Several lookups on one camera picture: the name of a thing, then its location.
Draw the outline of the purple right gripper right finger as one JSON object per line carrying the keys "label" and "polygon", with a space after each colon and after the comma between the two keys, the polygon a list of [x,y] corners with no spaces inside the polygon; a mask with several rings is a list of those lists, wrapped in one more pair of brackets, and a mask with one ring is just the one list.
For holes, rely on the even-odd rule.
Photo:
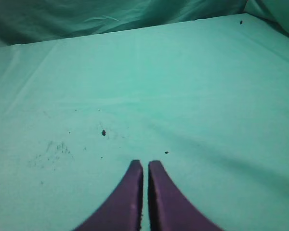
{"label": "purple right gripper right finger", "polygon": [[181,193],[158,160],[148,165],[148,209],[152,231],[220,231]]}

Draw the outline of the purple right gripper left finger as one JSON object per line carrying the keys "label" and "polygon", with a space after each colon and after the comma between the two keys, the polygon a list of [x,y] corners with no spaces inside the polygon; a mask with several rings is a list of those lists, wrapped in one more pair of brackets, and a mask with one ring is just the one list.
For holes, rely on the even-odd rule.
{"label": "purple right gripper left finger", "polygon": [[120,183],[77,231],[139,231],[143,208],[143,167],[132,160]]}

